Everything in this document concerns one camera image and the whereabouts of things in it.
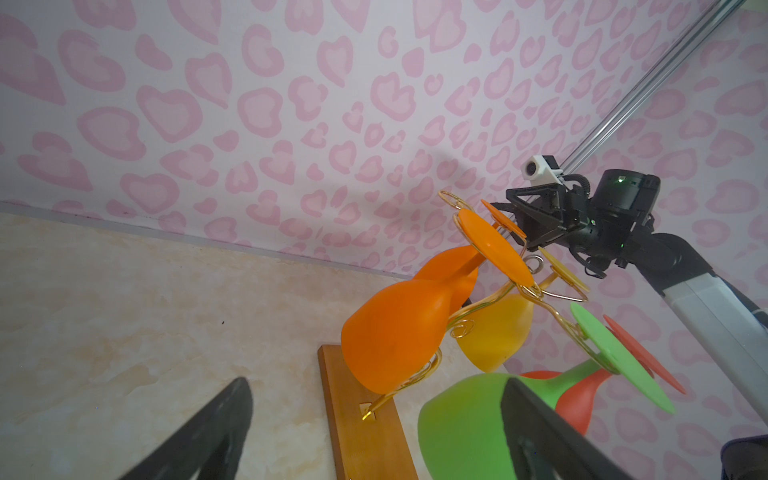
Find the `wooden base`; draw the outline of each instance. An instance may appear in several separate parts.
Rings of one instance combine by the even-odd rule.
[[[323,345],[317,357],[338,480],[418,480],[395,403],[390,400],[363,421],[362,411],[380,395],[355,379],[341,345]]]

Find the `gold wire spiral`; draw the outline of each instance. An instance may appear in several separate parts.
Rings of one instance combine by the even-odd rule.
[[[431,374],[435,372],[435,370],[437,370],[441,362],[442,362],[442,350],[438,348],[437,352],[435,352],[435,355],[432,356],[429,362],[427,362],[427,364],[424,365],[422,369],[420,369],[418,372],[411,375],[411,377],[407,379],[401,386],[397,387],[396,389],[392,390],[391,392],[385,395],[380,396],[378,399],[376,399],[375,402],[371,403],[371,405],[369,405],[368,408],[362,413],[362,419],[363,420],[367,419],[376,410],[381,408],[382,405],[387,403],[389,399],[397,395],[399,392],[407,389],[410,386],[414,386],[416,383],[419,383],[423,379],[429,377]]]

